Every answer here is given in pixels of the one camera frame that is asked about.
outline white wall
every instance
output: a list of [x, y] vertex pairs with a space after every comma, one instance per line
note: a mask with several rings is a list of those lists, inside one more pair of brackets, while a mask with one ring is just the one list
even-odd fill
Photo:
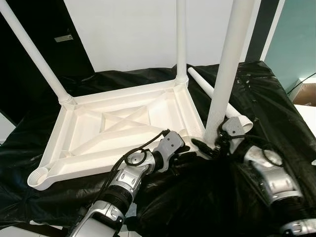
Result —
[[15, 126], [0, 113], [0, 144], [2, 144], [8, 135], [15, 129]]
[[[175, 0], [64, 0], [96, 72], [176, 64]], [[261, 0], [256, 0], [241, 61]], [[187, 62], [220, 62], [233, 0], [187, 0]]]

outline white pipe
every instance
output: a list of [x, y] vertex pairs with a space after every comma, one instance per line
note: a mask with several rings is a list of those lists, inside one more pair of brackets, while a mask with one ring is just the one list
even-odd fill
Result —
[[[196, 71], [194, 68], [189, 68], [188, 72], [190, 75], [194, 78], [194, 80], [199, 84], [199, 86], [204, 90], [204, 92], [212, 99], [214, 88], [207, 83], [207, 81]], [[225, 115], [228, 118], [231, 117], [238, 117], [239, 121], [242, 125], [243, 131], [245, 133], [249, 132], [252, 127], [253, 123], [250, 121], [250, 119], [244, 115], [241, 115], [231, 104], [228, 103]]]
[[204, 141], [211, 147], [214, 147], [217, 128], [225, 117], [253, 5], [254, 0], [233, 2], [204, 134]]
[[177, 76], [176, 83], [188, 85], [187, 60], [186, 60], [186, 0], [177, 0]]
[[10, 6], [5, 0], [0, 0], [0, 11], [23, 47], [25, 48], [26, 52], [29, 54], [39, 71], [42, 73], [50, 87], [57, 95], [59, 103], [73, 103], [72, 96], [65, 91], [62, 84], [59, 82], [54, 72], [46, 63], [46, 61], [44, 60], [44, 58], [42, 57], [42, 55], [32, 42], [31, 38], [28, 36], [23, 26], [16, 18]]

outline teal wall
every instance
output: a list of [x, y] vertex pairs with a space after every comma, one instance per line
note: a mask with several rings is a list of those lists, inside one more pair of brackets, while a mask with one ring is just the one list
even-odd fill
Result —
[[286, 91], [316, 72], [316, 0], [285, 0], [264, 61]]

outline black tarp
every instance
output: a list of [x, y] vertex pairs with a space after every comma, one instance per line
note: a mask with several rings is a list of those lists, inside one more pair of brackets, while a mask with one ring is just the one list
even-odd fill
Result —
[[[218, 65], [195, 67], [214, 86]], [[72, 96], [174, 79], [176, 69], [108, 71], [89, 78], [61, 77]], [[189, 81], [189, 92], [206, 124], [209, 97]], [[316, 140], [271, 70], [263, 62], [241, 63], [230, 103], [253, 121], [251, 134], [274, 143], [285, 154], [301, 185], [308, 207], [316, 206]], [[78, 209], [98, 193], [106, 174], [54, 183], [44, 191], [28, 187], [38, 167], [60, 105], [51, 90], [0, 146], [0, 226], [34, 220], [71, 227]], [[143, 180], [136, 199], [137, 217], [126, 222], [143, 236], [260, 236], [276, 229], [269, 210], [241, 164], [185, 156], [166, 173]]]

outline black plastic sheet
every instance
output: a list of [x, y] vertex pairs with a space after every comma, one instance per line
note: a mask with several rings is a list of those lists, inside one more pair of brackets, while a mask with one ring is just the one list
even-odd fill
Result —
[[[212, 86], [218, 65], [194, 67]], [[72, 96], [174, 79], [172, 69], [108, 71], [89, 78], [60, 78]], [[206, 124], [209, 97], [191, 79], [189, 92]], [[230, 103], [253, 121], [251, 134], [274, 143], [284, 152], [301, 185], [308, 207], [316, 206], [316, 140], [271, 70], [263, 62], [238, 67]], [[28, 187], [28, 175], [38, 167], [60, 110], [47, 91], [0, 146], [0, 227], [34, 220], [70, 228], [78, 209], [90, 204], [107, 174], [53, 184], [44, 191]], [[143, 236], [266, 236], [276, 230], [269, 209], [252, 185], [251, 172], [241, 164], [206, 161], [188, 154], [166, 173], [143, 180], [135, 202], [131, 230]]]

